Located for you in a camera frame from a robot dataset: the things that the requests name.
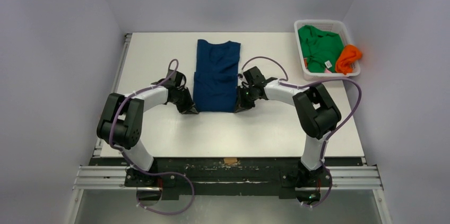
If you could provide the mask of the blue t-shirt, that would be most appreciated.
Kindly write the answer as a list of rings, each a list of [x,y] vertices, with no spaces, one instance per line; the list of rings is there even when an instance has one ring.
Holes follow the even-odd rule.
[[[193,100],[199,112],[233,113],[241,44],[197,41]]]

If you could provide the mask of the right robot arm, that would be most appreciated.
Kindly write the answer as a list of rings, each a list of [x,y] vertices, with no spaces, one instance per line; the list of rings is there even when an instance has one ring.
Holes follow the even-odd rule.
[[[314,85],[287,84],[283,79],[266,78],[256,66],[238,76],[235,112],[250,110],[257,100],[272,100],[294,106],[301,128],[306,134],[300,158],[298,178],[304,185],[318,180],[323,171],[327,137],[336,130],[341,112],[322,83]]]

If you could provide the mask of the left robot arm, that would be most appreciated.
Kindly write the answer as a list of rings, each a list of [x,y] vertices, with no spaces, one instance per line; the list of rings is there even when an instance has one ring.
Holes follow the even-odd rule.
[[[143,114],[168,103],[174,104],[180,114],[198,114],[186,86],[186,76],[175,70],[168,70],[166,78],[148,88],[128,95],[111,93],[97,125],[97,137],[118,150],[138,170],[137,178],[144,186],[154,185],[158,172],[152,168],[154,157],[140,141]]]

